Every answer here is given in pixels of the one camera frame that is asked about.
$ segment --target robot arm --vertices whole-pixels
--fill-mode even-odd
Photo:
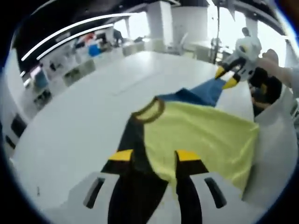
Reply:
[[[215,75],[215,79],[218,79],[234,67],[240,67],[226,82],[223,89],[234,87],[240,81],[248,80],[253,76],[261,49],[259,39],[250,36],[249,33],[246,33],[244,38],[237,40],[233,54],[223,61],[223,65],[218,68]]]

